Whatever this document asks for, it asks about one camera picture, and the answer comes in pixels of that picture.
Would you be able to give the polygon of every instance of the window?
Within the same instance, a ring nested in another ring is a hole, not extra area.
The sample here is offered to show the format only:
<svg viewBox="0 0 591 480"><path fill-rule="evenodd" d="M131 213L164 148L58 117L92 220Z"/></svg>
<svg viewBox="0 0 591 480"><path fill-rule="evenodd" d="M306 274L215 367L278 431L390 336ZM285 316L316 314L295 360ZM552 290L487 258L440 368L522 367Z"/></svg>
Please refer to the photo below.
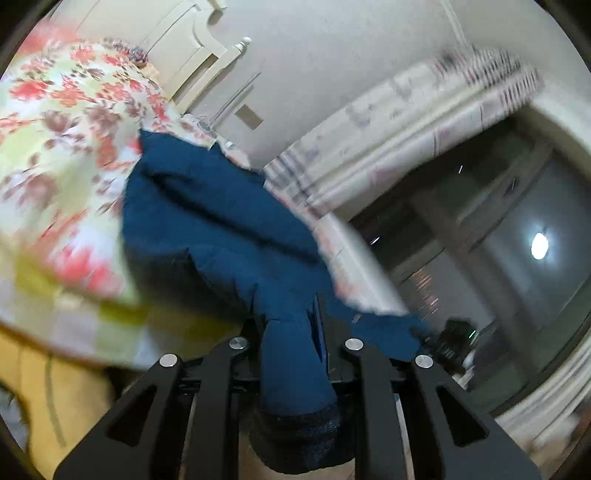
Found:
<svg viewBox="0 0 591 480"><path fill-rule="evenodd" d="M431 328L474 325L468 391L487 411L536 388L589 327L591 189L521 121L418 167L352 223Z"/></svg>

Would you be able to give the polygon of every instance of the ceiling light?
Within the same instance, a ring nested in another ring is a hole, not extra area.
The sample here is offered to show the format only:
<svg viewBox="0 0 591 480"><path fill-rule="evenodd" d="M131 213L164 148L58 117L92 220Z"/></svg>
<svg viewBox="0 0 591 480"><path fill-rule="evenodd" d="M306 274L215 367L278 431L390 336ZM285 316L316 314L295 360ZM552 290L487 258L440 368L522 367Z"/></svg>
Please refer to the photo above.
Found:
<svg viewBox="0 0 591 480"><path fill-rule="evenodd" d="M550 243L543 233L535 234L534 241L531 243L531 255L536 260L542 260L548 253Z"/></svg>

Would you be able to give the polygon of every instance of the white wall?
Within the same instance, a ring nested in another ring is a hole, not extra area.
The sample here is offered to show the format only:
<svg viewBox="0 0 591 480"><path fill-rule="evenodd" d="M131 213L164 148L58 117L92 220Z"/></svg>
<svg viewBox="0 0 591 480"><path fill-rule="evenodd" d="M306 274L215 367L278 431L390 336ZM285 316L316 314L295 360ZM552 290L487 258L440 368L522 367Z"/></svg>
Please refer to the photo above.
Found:
<svg viewBox="0 0 591 480"><path fill-rule="evenodd" d="M518 53L591 99L576 49L534 0L229 0L212 33L253 42L191 111L212 116L262 71L244 102L263 123L251 131L232 115L239 101L218 125L261 167L370 87L456 45L448 2L468 41Z"/></svg>
<svg viewBox="0 0 591 480"><path fill-rule="evenodd" d="M263 123L219 125L263 166L370 87L456 37L438 0L229 0L211 27L224 44L252 44L193 113L213 115L257 71L245 103Z"/></svg>

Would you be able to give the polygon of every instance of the light switch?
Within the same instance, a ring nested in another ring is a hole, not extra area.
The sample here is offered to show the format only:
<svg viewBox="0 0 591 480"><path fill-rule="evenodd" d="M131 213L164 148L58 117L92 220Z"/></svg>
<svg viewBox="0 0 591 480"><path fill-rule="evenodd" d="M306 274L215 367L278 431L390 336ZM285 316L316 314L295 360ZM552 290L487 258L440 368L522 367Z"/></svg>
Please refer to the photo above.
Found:
<svg viewBox="0 0 591 480"><path fill-rule="evenodd" d="M235 115L246 123L246 126L251 130L256 130L262 123L261 117L259 117L252 109L247 105L242 105L235 113Z"/></svg>

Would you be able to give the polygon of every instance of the black object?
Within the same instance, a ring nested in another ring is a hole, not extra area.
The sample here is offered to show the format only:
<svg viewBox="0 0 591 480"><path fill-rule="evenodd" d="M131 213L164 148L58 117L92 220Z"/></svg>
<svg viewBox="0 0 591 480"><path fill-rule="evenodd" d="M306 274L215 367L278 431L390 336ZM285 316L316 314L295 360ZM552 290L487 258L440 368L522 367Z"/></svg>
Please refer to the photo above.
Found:
<svg viewBox="0 0 591 480"><path fill-rule="evenodd" d="M0 478L10 480L43 480L43 477L15 442L0 417Z"/></svg>
<svg viewBox="0 0 591 480"><path fill-rule="evenodd" d="M347 342L345 322L324 316L322 325L331 382L356 400L356 479L406 478L397 395L417 480L540 479L527 455L431 357L392 361L372 345ZM54 480L172 480L181 468L186 480L236 480L241 402L258 391L257 344L250 335L188 362L162 357Z"/></svg>
<svg viewBox="0 0 591 480"><path fill-rule="evenodd" d="M466 373L463 362L470 353L476 335L476 329L470 321L450 318L438 335L425 334L418 329L411 331L447 373Z"/></svg>

